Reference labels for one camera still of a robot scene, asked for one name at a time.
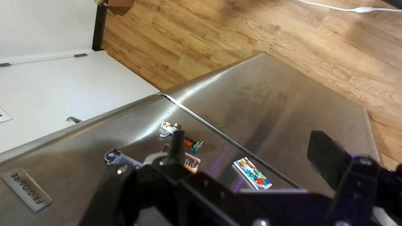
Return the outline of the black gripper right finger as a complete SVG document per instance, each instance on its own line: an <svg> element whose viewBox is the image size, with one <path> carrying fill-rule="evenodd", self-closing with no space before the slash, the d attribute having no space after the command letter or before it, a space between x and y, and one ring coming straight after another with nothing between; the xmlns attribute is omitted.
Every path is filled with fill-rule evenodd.
<svg viewBox="0 0 402 226"><path fill-rule="evenodd" d="M337 190L350 156L323 131L313 131L309 138L308 160L329 185Z"/></svg>

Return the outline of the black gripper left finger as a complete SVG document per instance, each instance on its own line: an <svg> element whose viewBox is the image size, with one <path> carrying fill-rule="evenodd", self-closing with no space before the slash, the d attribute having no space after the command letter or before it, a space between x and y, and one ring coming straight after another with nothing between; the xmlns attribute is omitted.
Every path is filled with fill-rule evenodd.
<svg viewBox="0 0 402 226"><path fill-rule="evenodd" d="M172 161L177 163L182 163L185 158L183 136L185 136L183 131L176 131L171 141L169 157Z"/></svg>

